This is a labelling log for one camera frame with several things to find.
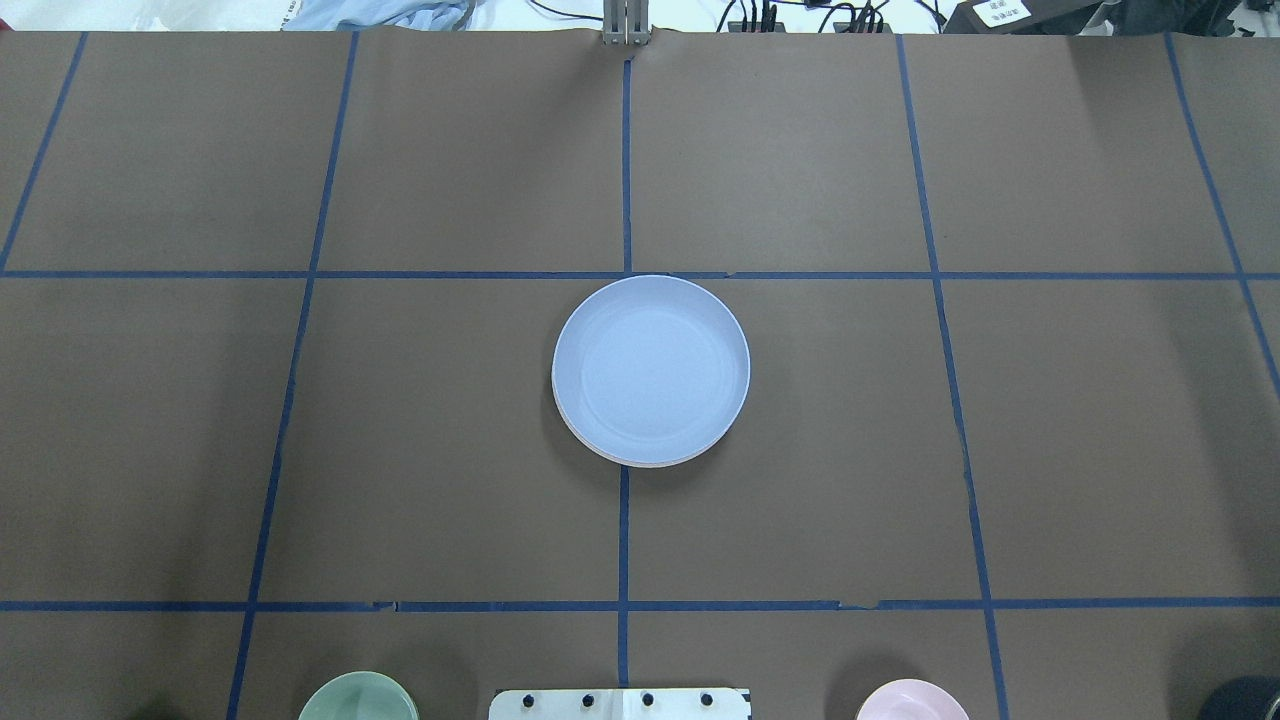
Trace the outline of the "light blue plate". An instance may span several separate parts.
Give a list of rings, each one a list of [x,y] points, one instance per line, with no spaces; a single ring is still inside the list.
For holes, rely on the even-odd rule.
[[[634,275],[589,295],[556,338],[550,378],[622,380],[673,377],[704,386],[753,375],[746,333],[714,293],[671,275]]]

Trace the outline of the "cream plate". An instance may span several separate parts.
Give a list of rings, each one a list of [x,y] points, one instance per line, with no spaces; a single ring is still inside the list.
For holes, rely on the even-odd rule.
[[[669,375],[609,386],[554,375],[550,387],[562,421],[586,448],[631,468],[671,468],[730,433],[751,380],[749,373],[731,373],[704,386]]]

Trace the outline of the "pink bowl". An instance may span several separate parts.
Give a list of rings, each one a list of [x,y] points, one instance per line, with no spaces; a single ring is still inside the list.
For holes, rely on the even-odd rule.
[[[897,679],[876,688],[855,719],[969,719],[943,688],[920,679]]]

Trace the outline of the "green bowl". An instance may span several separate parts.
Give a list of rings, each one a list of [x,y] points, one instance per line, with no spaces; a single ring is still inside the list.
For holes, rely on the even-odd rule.
[[[297,719],[420,719],[420,714],[398,682],[375,671],[355,671],[316,689]]]

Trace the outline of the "light blue cloth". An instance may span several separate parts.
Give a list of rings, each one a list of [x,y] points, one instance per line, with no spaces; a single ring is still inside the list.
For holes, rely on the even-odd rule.
[[[284,31],[364,31],[381,26],[454,32],[470,22],[479,1],[301,1]]]

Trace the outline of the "dark pot with glass lid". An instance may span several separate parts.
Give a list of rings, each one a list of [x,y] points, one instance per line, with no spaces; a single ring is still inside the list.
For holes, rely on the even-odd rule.
[[[1197,719],[1279,719],[1279,676],[1245,675],[1210,692]]]

